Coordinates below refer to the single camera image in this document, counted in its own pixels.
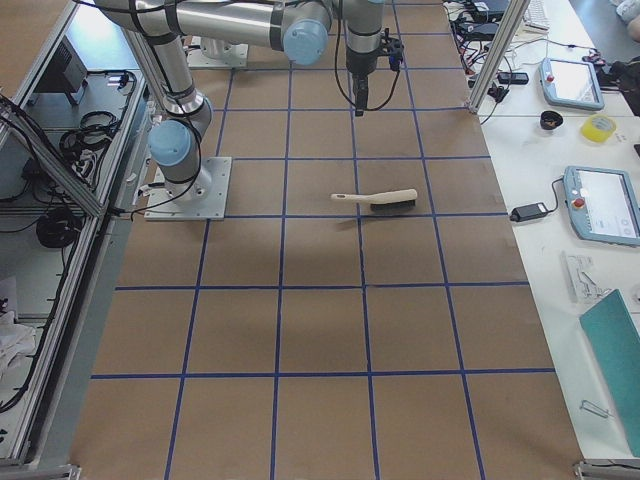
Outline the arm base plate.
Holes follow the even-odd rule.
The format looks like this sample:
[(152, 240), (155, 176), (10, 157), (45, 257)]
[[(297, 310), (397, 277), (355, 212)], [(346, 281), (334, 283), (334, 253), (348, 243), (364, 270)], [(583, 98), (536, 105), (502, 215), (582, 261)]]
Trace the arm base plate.
[(192, 37), (184, 47), (187, 63), (191, 69), (227, 70), (243, 69), (247, 66), (249, 46), (232, 44), (224, 40)]
[(200, 173), (192, 187), (166, 183), (157, 167), (154, 181), (162, 183), (149, 193), (151, 207), (144, 211), (148, 221), (223, 220), (232, 170), (231, 157), (209, 157), (202, 161)]

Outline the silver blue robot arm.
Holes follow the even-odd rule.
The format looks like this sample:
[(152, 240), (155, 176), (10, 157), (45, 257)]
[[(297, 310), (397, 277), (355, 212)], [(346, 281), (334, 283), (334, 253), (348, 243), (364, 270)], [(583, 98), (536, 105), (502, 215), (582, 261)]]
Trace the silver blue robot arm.
[(148, 62), (158, 81), (166, 120), (149, 136), (152, 156), (169, 198), (179, 203), (204, 198), (212, 183), (204, 171), (200, 143), (212, 106), (195, 86), (182, 39), (199, 36), (232, 45), (280, 51), (298, 65), (312, 65), (326, 50), (331, 27), (346, 42), (352, 76), (349, 102), (357, 115), (369, 111), (368, 77), (379, 58), (397, 72), (404, 60), (401, 41), (383, 28), (381, 1), (92, 1), (90, 7), (138, 37), (135, 58)]

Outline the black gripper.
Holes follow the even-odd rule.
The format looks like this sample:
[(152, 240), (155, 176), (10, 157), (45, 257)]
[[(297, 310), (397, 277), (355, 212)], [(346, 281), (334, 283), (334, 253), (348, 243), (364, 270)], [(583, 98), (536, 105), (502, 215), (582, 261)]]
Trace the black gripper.
[(369, 99), (368, 77), (376, 70), (380, 57), (388, 59), (389, 68), (395, 73), (389, 95), (381, 106), (391, 101), (404, 63), (404, 45), (399, 38), (389, 34), (388, 28), (372, 33), (355, 32), (348, 28), (346, 40), (346, 67), (352, 78), (355, 116), (362, 117), (363, 106), (368, 105)]

